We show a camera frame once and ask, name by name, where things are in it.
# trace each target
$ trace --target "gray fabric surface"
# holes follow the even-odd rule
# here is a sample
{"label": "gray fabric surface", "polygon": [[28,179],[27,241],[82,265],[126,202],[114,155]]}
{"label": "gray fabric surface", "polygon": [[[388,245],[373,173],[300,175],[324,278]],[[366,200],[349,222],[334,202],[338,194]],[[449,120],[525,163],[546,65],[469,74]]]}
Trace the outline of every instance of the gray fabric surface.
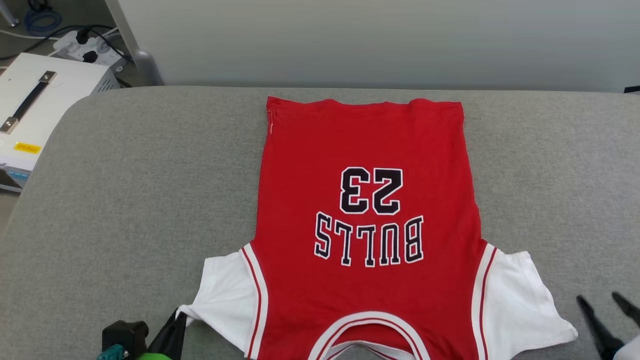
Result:
{"label": "gray fabric surface", "polygon": [[[198,291],[203,260],[252,239],[268,95],[295,101],[461,101],[483,237],[528,250],[576,342],[518,359],[597,359],[575,296],[624,341],[610,298],[640,304],[640,97],[163,87],[106,92],[64,116],[0,240],[0,358],[90,359],[101,330],[149,340]],[[240,359],[202,323],[184,359]],[[362,349],[344,359],[375,359]]]}

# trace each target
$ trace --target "white box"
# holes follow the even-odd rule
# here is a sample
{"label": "white box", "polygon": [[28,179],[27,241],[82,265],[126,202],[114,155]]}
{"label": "white box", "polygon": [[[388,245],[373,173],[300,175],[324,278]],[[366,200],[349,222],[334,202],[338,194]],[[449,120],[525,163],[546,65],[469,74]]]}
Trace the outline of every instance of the white box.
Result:
{"label": "white box", "polygon": [[13,131],[0,133],[0,189],[22,192],[51,132],[76,101],[120,88],[107,66],[22,53],[0,76],[0,121],[13,116],[47,71],[55,78]]}

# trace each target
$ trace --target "white wall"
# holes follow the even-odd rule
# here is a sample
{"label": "white wall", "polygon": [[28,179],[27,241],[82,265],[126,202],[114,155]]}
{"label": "white wall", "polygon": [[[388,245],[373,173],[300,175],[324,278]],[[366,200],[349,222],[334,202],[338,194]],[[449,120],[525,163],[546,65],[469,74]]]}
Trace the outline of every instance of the white wall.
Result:
{"label": "white wall", "polygon": [[168,85],[640,85],[640,0],[113,2]]}

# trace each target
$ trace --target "floor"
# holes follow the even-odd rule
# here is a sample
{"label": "floor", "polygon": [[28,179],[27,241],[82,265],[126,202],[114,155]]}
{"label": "floor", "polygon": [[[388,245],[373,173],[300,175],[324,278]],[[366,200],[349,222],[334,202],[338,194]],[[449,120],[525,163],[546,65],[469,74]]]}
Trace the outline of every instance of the floor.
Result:
{"label": "floor", "polygon": [[[29,6],[26,0],[4,0],[4,3],[9,7],[13,16],[24,22],[24,16],[29,11]],[[76,24],[115,26],[104,0],[53,0],[49,1],[49,5],[62,16],[63,21],[60,27]],[[28,35],[24,24],[15,28],[9,28],[2,17],[0,17],[0,29],[21,35]],[[0,57],[19,53],[34,44],[36,41],[37,40],[17,38],[0,33]],[[121,38],[112,38],[110,39],[110,42],[112,42],[112,44],[119,50],[128,54],[126,46]],[[53,41],[50,41],[42,44],[40,47],[30,51],[30,53],[41,55],[50,54],[53,52],[53,43]],[[9,66],[11,62],[12,60],[0,60],[0,67]],[[142,77],[134,64],[130,63],[125,66],[124,71],[117,74],[117,77],[132,86],[144,86]],[[6,224],[11,217],[11,213],[17,201],[18,195],[16,193],[0,190],[0,236],[4,233]]]}

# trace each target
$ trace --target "power strip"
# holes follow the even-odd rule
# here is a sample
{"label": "power strip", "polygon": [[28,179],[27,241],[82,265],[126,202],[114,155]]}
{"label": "power strip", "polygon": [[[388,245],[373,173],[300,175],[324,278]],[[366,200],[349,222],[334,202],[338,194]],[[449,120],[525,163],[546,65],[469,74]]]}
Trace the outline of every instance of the power strip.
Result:
{"label": "power strip", "polygon": [[69,31],[65,36],[53,44],[56,53],[53,56],[77,60],[85,63],[106,65],[114,73],[121,72],[127,60],[122,58],[103,39],[90,37],[85,44],[80,44],[77,31]]}

